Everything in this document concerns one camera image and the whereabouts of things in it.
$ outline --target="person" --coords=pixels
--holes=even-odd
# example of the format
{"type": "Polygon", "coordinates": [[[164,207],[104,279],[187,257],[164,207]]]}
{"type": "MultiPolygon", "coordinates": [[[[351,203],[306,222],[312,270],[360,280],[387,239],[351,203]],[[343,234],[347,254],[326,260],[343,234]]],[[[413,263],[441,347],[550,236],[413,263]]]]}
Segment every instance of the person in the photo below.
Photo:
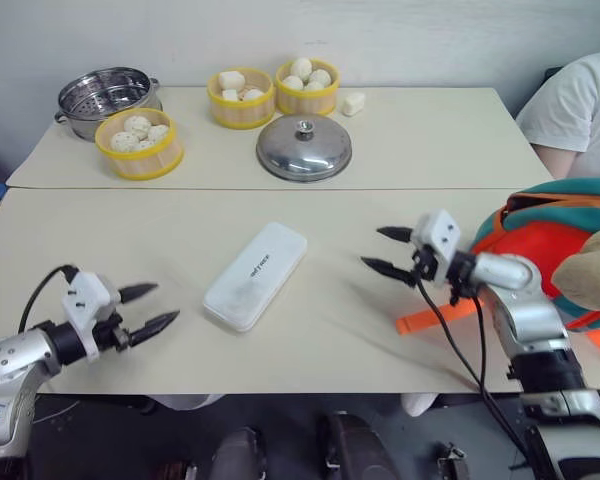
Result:
{"type": "Polygon", "coordinates": [[[556,179],[600,177],[600,53],[547,80],[516,123],[556,179]]]}

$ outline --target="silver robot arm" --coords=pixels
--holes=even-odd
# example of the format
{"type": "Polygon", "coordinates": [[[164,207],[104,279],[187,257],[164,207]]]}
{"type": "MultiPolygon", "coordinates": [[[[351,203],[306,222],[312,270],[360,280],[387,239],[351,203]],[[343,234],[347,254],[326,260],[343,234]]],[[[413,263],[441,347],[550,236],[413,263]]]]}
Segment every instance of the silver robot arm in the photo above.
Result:
{"type": "Polygon", "coordinates": [[[451,302],[478,296],[518,380],[525,413],[536,422],[525,435],[538,479],[600,478],[600,396],[586,388],[566,329],[542,291],[542,276],[528,259],[473,255],[457,250],[460,229],[444,210],[423,216],[412,230],[384,227],[380,233],[416,247],[413,270],[363,258],[377,272],[413,287],[416,281],[451,285],[451,302]]]}
{"type": "Polygon", "coordinates": [[[0,339],[0,460],[22,458],[28,447],[35,395],[40,386],[81,358],[95,361],[101,351],[133,347],[165,329],[178,315],[170,312],[129,332],[120,326],[115,307],[157,287],[139,284],[117,290],[94,273],[69,266],[62,300],[67,322],[46,321],[32,329],[0,339]]]}

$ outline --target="steel pot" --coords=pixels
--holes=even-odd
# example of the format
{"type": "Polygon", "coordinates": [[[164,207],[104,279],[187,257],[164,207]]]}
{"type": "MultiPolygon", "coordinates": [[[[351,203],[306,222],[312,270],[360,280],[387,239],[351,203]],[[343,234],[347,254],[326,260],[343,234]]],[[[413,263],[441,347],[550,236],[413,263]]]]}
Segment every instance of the steel pot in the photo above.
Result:
{"type": "Polygon", "coordinates": [[[156,90],[160,83],[135,68],[96,70],[74,80],[58,94],[54,118],[68,123],[80,138],[93,142],[96,130],[121,110],[148,107],[162,110],[156,90]]]}

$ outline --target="table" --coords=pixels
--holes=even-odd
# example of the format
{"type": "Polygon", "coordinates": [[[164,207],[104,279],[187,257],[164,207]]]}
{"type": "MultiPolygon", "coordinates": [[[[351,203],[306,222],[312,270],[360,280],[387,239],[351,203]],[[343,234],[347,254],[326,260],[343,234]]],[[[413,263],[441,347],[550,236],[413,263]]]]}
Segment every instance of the table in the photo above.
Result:
{"type": "MultiPolygon", "coordinates": [[[[185,158],[170,174],[133,182],[117,177],[89,142],[52,124],[8,181],[27,188],[159,189],[521,189],[549,181],[549,173],[491,88],[364,88],[359,115],[332,117],[349,132],[351,164],[337,177],[294,184],[258,164],[260,129],[217,125],[204,88],[159,90],[176,121],[185,158]]],[[[342,89],[340,97],[350,89],[342,89]]]]}
{"type": "MultiPolygon", "coordinates": [[[[400,337],[394,320],[425,307],[419,295],[370,271],[360,255],[408,267],[411,250],[374,232],[413,225],[446,207],[465,232],[500,206],[505,190],[155,191],[11,189],[0,204],[0,336],[15,332],[35,285],[74,262],[116,285],[157,281],[156,292],[120,309],[127,327],[180,308],[158,337],[93,364],[78,362],[45,387],[58,393],[467,392],[471,386],[443,337],[431,328],[400,337]],[[205,317],[214,278],[267,223],[280,221],[309,249],[251,332],[205,317]]],[[[31,324],[62,320],[64,286],[54,280],[31,324]]],[[[438,302],[446,294],[429,290],[438,302]]],[[[479,360],[475,318],[451,324],[460,348],[479,360]]],[[[493,391],[513,391],[507,360],[488,322],[493,391]]],[[[589,384],[600,388],[600,353],[574,346],[589,384]]]]}

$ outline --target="floor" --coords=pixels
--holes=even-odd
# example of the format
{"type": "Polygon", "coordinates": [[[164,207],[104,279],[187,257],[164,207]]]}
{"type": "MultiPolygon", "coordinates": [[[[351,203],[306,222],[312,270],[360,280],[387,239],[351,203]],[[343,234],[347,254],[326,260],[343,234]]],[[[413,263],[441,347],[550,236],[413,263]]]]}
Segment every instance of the floor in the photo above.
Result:
{"type": "MultiPolygon", "coordinates": [[[[498,401],[522,431],[518,400],[498,401]]],[[[443,397],[438,408],[418,418],[403,412],[398,395],[232,395],[197,411],[159,406],[148,414],[141,409],[145,406],[144,397],[41,395],[30,442],[33,478],[149,480],[162,462],[189,459],[200,469],[198,478],[205,479],[222,437],[253,425],[267,442],[268,478],[317,480],[321,459],[315,420],[343,410],[373,427],[403,480],[441,478],[434,458],[439,442],[465,451],[472,479],[533,478],[529,470],[509,470],[518,463],[516,450],[474,396],[443,397]],[[132,402],[135,408],[125,405],[132,402]],[[460,405],[442,406],[449,403],[460,405]]]]}

